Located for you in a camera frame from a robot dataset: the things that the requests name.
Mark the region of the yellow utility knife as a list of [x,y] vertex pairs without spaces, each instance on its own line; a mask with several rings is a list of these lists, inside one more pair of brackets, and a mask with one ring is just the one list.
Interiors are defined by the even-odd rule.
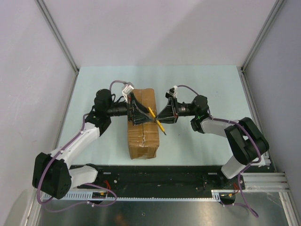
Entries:
[[160,121],[156,118],[155,113],[153,112],[153,110],[148,107],[148,111],[150,113],[150,115],[153,117],[154,122],[158,125],[158,127],[160,128],[160,130],[163,132],[164,135],[166,135],[165,129],[163,128],[162,124],[160,123]]

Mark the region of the brown cardboard express box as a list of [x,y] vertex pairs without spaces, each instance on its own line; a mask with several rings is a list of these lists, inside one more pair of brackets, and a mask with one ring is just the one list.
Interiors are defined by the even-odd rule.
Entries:
[[[135,89],[134,95],[145,107],[150,107],[156,114],[156,99],[154,89]],[[127,127],[128,149],[131,159],[151,159],[156,157],[159,148],[159,128],[154,122]]]

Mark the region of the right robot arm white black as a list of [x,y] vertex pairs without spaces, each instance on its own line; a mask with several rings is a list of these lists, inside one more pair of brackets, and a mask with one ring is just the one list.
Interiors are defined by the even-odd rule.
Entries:
[[179,103],[177,98],[166,95],[165,108],[155,117],[160,123],[174,124],[179,117],[192,116],[193,131],[214,134],[227,138],[232,157],[220,169],[217,184],[228,189],[234,177],[254,163],[261,162],[261,156],[269,150],[269,143],[253,120],[245,117],[238,121],[219,119],[210,114],[207,97],[197,95],[190,104]]

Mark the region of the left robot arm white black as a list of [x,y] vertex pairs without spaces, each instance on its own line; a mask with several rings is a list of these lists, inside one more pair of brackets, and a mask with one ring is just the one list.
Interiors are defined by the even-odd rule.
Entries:
[[142,105],[131,91],[124,102],[115,101],[108,89],[96,93],[94,105],[83,116],[79,132],[65,145],[51,153],[40,153],[35,159],[32,185],[52,198],[63,198],[71,188],[89,183],[93,188],[103,185],[102,170],[93,164],[71,169],[76,157],[98,139],[111,124],[111,118],[127,116],[134,125],[155,120],[155,113]]

